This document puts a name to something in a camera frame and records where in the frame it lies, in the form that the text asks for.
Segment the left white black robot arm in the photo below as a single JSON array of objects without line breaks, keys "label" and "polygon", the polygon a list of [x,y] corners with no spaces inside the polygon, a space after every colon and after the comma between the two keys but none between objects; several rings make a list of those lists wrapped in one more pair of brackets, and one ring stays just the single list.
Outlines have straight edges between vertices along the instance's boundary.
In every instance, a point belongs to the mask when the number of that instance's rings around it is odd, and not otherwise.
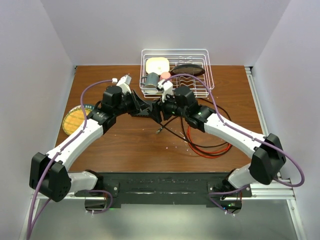
[{"label": "left white black robot arm", "polygon": [[149,108],[135,91],[123,92],[119,86],[108,86],[84,122],[65,141],[46,154],[36,153],[31,160],[29,186],[59,202],[68,193],[87,191],[99,196],[104,190],[101,177],[90,170],[70,173],[75,160],[95,140],[102,137],[123,114],[136,115]]}]

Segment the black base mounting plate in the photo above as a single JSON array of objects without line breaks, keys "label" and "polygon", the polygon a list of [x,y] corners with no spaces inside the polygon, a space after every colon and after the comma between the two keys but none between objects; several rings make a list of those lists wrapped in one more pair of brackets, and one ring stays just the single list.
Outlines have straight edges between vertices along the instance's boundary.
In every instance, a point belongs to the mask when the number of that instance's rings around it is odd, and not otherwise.
[{"label": "black base mounting plate", "polygon": [[205,205],[238,213],[244,199],[254,196],[256,183],[239,192],[222,191],[226,172],[101,172],[94,192],[77,191],[85,197],[85,207],[101,210],[107,205]]}]

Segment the pink cup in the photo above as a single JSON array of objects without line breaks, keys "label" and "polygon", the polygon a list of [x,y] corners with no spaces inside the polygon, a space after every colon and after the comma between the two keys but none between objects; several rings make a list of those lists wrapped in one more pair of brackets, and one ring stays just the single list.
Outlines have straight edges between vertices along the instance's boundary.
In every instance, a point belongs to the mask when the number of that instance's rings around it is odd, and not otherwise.
[{"label": "pink cup", "polygon": [[171,77],[171,74],[169,72],[163,72],[160,77],[159,77],[159,80],[162,81],[162,80],[167,80]]}]

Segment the dark brown oval bowl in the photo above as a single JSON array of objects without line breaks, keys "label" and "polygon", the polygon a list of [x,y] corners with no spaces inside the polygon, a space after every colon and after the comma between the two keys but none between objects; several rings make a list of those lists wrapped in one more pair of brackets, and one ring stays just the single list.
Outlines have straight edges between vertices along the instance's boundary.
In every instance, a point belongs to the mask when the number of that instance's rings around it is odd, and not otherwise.
[{"label": "dark brown oval bowl", "polygon": [[181,64],[175,66],[172,70],[170,70],[170,74],[172,76],[179,74],[188,74],[195,77],[201,76],[206,73],[206,70],[197,64]]}]

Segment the black network switch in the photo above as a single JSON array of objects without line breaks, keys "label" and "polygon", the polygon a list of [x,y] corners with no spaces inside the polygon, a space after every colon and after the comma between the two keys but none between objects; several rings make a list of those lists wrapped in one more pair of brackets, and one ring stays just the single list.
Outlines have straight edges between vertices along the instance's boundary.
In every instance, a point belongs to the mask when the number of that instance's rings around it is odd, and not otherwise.
[{"label": "black network switch", "polygon": [[145,109],[145,110],[143,110],[139,113],[136,113],[136,114],[132,114],[131,116],[137,117],[137,118],[151,118],[150,111],[148,109]]}]

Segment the cream square plate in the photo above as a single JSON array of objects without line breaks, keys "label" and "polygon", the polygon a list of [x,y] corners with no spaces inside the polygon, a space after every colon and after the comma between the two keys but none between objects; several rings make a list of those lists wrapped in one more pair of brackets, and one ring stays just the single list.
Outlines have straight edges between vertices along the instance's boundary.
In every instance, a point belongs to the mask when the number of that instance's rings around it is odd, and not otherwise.
[{"label": "cream square plate", "polygon": [[145,63],[145,71],[150,73],[155,73],[161,75],[164,72],[170,70],[170,62],[165,57],[151,57]]}]

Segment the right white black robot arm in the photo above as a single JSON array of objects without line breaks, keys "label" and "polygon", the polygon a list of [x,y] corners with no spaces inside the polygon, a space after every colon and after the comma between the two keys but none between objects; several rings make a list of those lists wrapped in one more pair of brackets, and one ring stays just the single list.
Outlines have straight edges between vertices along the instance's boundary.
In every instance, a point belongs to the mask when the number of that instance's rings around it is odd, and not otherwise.
[{"label": "right white black robot arm", "polygon": [[174,90],[173,96],[152,103],[151,117],[158,123],[172,116],[182,117],[190,127],[219,137],[245,153],[251,162],[232,170],[220,184],[230,197],[254,182],[269,185],[286,163],[280,139],[245,129],[221,116],[217,110],[199,104],[186,86]]}]

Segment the round yellow green coaster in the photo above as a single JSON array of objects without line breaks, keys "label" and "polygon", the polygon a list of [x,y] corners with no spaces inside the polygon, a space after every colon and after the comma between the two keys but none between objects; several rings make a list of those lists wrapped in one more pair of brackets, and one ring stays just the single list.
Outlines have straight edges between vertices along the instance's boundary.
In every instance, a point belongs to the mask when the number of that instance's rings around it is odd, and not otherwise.
[{"label": "round yellow green coaster", "polygon": [[81,105],[75,106],[70,111],[68,111],[63,118],[61,125],[64,133],[68,136],[73,134],[84,122],[85,115],[88,115],[93,110],[93,108],[93,105],[85,104],[85,113],[83,113]]}]

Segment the grey mug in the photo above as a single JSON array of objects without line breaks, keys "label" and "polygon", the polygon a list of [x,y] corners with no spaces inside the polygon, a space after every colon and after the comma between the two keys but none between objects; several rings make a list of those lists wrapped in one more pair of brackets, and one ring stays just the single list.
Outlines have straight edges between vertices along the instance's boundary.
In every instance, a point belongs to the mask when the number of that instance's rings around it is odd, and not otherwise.
[{"label": "grey mug", "polygon": [[141,77],[140,79],[142,80],[141,85],[143,88],[155,89],[158,86],[160,76],[155,72],[151,72],[146,76]]}]

